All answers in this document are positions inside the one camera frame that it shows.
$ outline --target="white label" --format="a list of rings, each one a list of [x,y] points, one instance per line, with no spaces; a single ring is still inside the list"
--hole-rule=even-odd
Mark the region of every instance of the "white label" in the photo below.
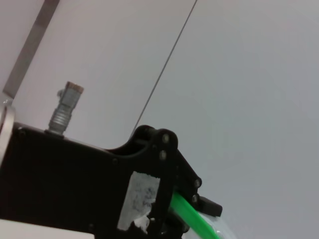
[[[118,222],[118,229],[127,231],[132,222],[147,234],[150,223],[147,215],[152,209],[160,186],[160,179],[133,172]]]

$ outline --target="green rod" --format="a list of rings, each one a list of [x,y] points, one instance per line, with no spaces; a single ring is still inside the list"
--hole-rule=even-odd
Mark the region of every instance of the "green rod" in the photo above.
[[[173,193],[170,207],[202,239],[219,239],[213,228],[179,193]]]

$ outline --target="threaded connector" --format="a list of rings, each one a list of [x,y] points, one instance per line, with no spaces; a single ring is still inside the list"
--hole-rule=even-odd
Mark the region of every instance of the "threaded connector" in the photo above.
[[[64,90],[58,92],[59,105],[54,110],[49,123],[50,133],[63,135],[72,117],[72,111],[76,107],[84,88],[72,82],[67,82]]]

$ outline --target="screw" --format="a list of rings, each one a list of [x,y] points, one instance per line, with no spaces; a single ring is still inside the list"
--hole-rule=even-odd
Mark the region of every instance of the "screw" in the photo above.
[[[162,137],[163,143],[168,143],[169,142],[169,135],[166,133]]]
[[[201,186],[201,181],[199,179],[196,179],[194,182],[195,188],[199,188]]]
[[[197,196],[196,194],[193,195],[192,198],[191,198],[191,201],[192,201],[193,203],[197,203],[197,201],[198,201],[198,196]]]
[[[167,153],[165,150],[162,150],[161,152],[159,152],[159,159],[160,160],[165,160],[167,157]]]

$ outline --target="clear plastic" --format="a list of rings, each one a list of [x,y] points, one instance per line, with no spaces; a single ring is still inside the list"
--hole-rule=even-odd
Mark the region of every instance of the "clear plastic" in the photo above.
[[[238,239],[227,224],[219,217],[211,217],[200,213],[202,218],[207,221],[215,232],[218,234],[219,239]],[[192,229],[182,236],[183,239],[201,239]]]

